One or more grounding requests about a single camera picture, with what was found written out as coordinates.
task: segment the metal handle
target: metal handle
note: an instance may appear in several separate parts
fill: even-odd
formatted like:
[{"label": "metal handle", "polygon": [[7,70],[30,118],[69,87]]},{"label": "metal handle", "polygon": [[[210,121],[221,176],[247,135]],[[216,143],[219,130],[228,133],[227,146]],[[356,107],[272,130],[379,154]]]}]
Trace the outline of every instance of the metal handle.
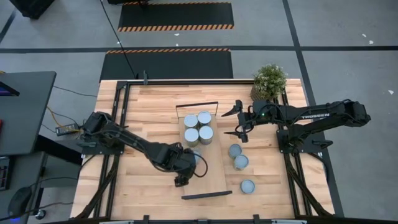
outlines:
[{"label": "metal handle", "polygon": [[182,107],[189,107],[189,106],[202,106],[202,105],[212,105],[212,104],[216,104],[216,116],[217,116],[217,111],[218,111],[218,101],[214,101],[214,102],[208,102],[208,103],[192,103],[192,104],[187,104],[187,105],[176,105],[175,106],[175,112],[177,113],[177,118],[180,118],[178,116],[178,110],[177,108],[182,108]]}]

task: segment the computer mouse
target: computer mouse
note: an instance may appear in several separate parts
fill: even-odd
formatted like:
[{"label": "computer mouse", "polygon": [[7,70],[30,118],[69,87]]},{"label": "computer mouse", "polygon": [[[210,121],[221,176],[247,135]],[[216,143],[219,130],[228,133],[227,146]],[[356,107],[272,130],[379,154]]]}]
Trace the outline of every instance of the computer mouse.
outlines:
[{"label": "computer mouse", "polygon": [[29,202],[30,196],[32,196],[32,191],[30,187],[23,187],[12,196],[10,204],[8,205],[8,215],[9,216],[21,216],[25,210],[27,203]]}]

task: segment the wooden cutting board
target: wooden cutting board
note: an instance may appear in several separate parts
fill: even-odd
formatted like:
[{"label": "wooden cutting board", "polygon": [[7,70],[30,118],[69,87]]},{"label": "wooden cutting board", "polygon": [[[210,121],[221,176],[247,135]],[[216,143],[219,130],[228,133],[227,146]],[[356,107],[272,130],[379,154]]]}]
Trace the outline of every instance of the wooden cutting board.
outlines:
[{"label": "wooden cutting board", "polygon": [[[180,140],[184,148],[189,147],[184,139],[185,126],[184,118],[179,118]],[[189,180],[189,184],[184,186],[184,195],[198,195],[215,192],[224,192],[226,189],[223,156],[221,154],[220,137],[218,136],[217,120],[215,115],[211,115],[210,127],[213,129],[213,140],[209,145],[199,144],[192,148],[198,149],[201,156],[206,159],[208,164],[208,172],[206,176],[198,178],[193,176]],[[206,169],[205,163],[200,160],[197,164],[195,173],[204,174]]]}]

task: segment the can lid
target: can lid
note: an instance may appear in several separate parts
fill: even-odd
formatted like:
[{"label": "can lid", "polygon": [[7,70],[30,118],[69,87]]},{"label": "can lid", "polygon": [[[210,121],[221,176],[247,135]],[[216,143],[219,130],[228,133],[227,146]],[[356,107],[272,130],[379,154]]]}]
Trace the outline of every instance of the can lid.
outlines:
[{"label": "can lid", "polygon": [[203,126],[199,130],[199,136],[202,139],[211,139],[213,137],[213,130],[209,126]]},{"label": "can lid", "polygon": [[251,181],[251,180],[242,181],[241,190],[243,191],[243,193],[251,194],[254,192],[255,188],[256,188],[256,186],[254,185],[253,181]]},{"label": "can lid", "polygon": [[245,155],[238,155],[235,157],[234,164],[238,168],[245,168],[249,164],[249,159]]},{"label": "can lid", "polygon": [[201,111],[198,114],[198,120],[202,124],[208,124],[211,121],[211,114],[209,111]]},{"label": "can lid", "polygon": [[188,114],[184,118],[184,124],[190,128],[195,127],[198,124],[198,118],[194,114]]},{"label": "can lid", "polygon": [[185,140],[187,140],[188,142],[194,142],[198,140],[199,133],[198,130],[196,130],[195,128],[188,128],[187,130],[185,130],[184,136]]},{"label": "can lid", "polygon": [[233,144],[233,145],[231,145],[231,146],[229,147],[229,154],[230,154],[231,156],[234,156],[234,157],[236,157],[236,156],[242,154],[242,148],[241,148],[241,146],[238,145],[238,144]]}]

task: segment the gray floor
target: gray floor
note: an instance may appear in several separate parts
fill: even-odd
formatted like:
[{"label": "gray floor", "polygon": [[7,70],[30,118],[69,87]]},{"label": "gray floor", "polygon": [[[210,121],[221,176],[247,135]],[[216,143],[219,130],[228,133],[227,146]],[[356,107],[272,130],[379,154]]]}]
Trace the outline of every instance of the gray floor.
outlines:
[{"label": "gray floor", "polygon": [[[183,0],[154,0],[183,2]],[[268,45],[293,46],[282,0],[231,0],[233,30],[119,33],[126,47]],[[289,0],[301,46],[398,45],[398,2],[395,0]],[[121,6],[105,8],[117,26]],[[0,1],[0,30],[13,6]],[[17,13],[1,49],[60,49],[118,47],[98,0],[56,0],[37,21]],[[335,143],[330,156],[346,217],[398,220],[398,53],[304,52],[317,103],[351,98],[366,105],[372,121],[362,128],[337,128],[325,133]],[[235,78],[248,78],[261,66],[277,63],[289,78],[301,78],[294,51],[233,50]],[[28,72],[53,70],[55,85],[96,95],[104,53],[0,54],[0,70]],[[82,123],[93,111],[96,98],[54,89],[49,106]],[[62,124],[71,123],[59,117]],[[43,124],[54,130],[51,115]],[[40,133],[58,138],[42,128]],[[42,205],[74,196],[74,187],[48,189]],[[37,222],[66,220],[71,206],[49,208]]]}]

